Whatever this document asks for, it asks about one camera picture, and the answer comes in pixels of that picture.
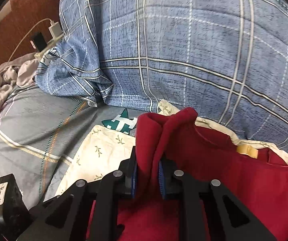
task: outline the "plaid fabric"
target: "plaid fabric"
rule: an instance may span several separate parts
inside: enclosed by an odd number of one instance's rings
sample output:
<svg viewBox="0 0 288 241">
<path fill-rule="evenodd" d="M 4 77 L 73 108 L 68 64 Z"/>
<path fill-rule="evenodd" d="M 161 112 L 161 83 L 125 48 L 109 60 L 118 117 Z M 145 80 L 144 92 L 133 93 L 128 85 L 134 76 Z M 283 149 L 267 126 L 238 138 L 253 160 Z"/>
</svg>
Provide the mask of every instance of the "plaid fabric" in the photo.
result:
<svg viewBox="0 0 288 241">
<path fill-rule="evenodd" d="M 166 99 L 288 152 L 284 0 L 61 0 L 60 19 L 45 92 L 152 112 Z"/>
</svg>

